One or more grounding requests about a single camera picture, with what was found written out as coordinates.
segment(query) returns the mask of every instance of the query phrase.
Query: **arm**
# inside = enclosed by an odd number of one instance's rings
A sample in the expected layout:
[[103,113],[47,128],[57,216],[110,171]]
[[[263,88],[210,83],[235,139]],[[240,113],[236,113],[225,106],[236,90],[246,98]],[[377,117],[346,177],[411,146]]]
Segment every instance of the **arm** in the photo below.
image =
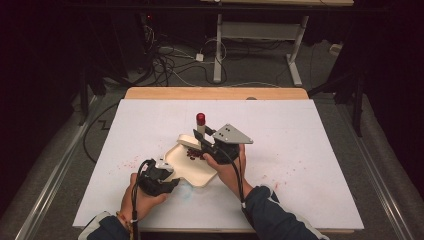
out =
[[[121,202],[121,210],[117,216],[112,216],[108,212],[103,212],[97,215],[84,228],[83,232],[78,237],[78,240],[127,240],[130,238],[129,221],[132,213],[131,191],[134,187],[137,178],[136,173],[131,174],[130,185],[127,187]],[[156,205],[164,202],[168,194],[161,194],[157,197],[152,197],[145,194],[140,188],[137,191],[137,218],[142,220],[150,210]]]
[[[209,154],[203,157],[218,172],[221,181],[240,199],[238,182],[233,167],[219,165]],[[275,193],[266,186],[253,188],[245,179],[246,154],[243,144],[240,145],[239,158],[234,160],[241,172],[245,209],[253,221],[253,227],[260,239],[266,240],[302,240],[328,239],[299,216],[286,211],[279,203]]]

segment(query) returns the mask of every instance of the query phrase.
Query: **table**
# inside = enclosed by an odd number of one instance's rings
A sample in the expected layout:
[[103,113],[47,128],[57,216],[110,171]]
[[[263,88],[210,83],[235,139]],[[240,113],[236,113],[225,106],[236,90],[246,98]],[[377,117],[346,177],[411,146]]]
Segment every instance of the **table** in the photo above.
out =
[[[307,99],[303,89],[261,88],[129,89],[73,226],[85,226],[101,211],[116,211],[129,174],[144,159],[172,148],[178,134],[189,134],[194,124],[186,119],[199,109],[205,110],[208,126],[218,129],[229,121],[254,139],[255,143],[247,147],[246,170],[253,185],[269,185],[284,205],[321,231],[363,229],[313,101]],[[272,116],[263,126],[267,114]],[[194,189],[180,181],[166,204],[153,209],[140,223],[140,229],[253,231],[237,199],[216,177],[204,188]]]
[[[220,5],[223,3],[302,6],[323,5],[326,7],[353,5],[353,0],[221,0],[219,2]],[[300,44],[302,43],[308,19],[309,16],[303,16],[300,24],[223,22],[222,14],[218,14],[213,81],[216,83],[221,82],[221,65],[223,60],[221,53],[222,38],[294,40],[293,51],[291,54],[286,55],[286,60],[294,85],[296,87],[301,87],[302,81],[295,60]]]

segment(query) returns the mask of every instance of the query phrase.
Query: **red object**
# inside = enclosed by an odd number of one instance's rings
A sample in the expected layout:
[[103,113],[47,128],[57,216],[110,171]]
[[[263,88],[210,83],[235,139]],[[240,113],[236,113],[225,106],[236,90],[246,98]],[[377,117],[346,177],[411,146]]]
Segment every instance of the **red object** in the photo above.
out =
[[198,114],[196,115],[196,122],[197,122],[197,125],[199,125],[199,126],[203,126],[203,125],[205,125],[205,123],[206,123],[206,117],[205,117],[205,114],[203,114],[203,113],[198,113]]

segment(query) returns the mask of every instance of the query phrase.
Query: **white tabletop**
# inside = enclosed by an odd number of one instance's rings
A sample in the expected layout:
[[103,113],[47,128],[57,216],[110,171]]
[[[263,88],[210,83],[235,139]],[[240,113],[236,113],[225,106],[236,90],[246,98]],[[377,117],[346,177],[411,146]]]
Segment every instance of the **white tabletop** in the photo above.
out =
[[[231,123],[246,145],[246,178],[266,184],[280,202],[318,229],[363,229],[346,180],[312,100],[122,100],[73,226],[120,207],[130,173],[165,154],[195,116],[219,129]],[[204,188],[186,181],[141,221],[143,230],[251,231],[238,199],[215,177]]]

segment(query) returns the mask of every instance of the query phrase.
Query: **person's right hand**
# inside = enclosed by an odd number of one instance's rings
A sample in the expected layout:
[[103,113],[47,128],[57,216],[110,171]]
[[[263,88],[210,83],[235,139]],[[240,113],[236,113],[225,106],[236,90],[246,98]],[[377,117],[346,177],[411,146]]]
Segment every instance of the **person's right hand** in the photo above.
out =
[[[208,153],[203,154],[203,158],[205,158],[209,166],[217,171],[218,177],[221,179],[221,181],[227,185],[227,187],[240,199],[237,175],[232,164],[220,165]],[[252,186],[246,181],[244,177],[244,172],[246,170],[246,152],[244,144],[240,144],[240,154],[239,157],[234,160],[234,164],[237,166],[237,171],[241,172],[240,177],[243,183],[243,196],[246,197],[252,190]]]

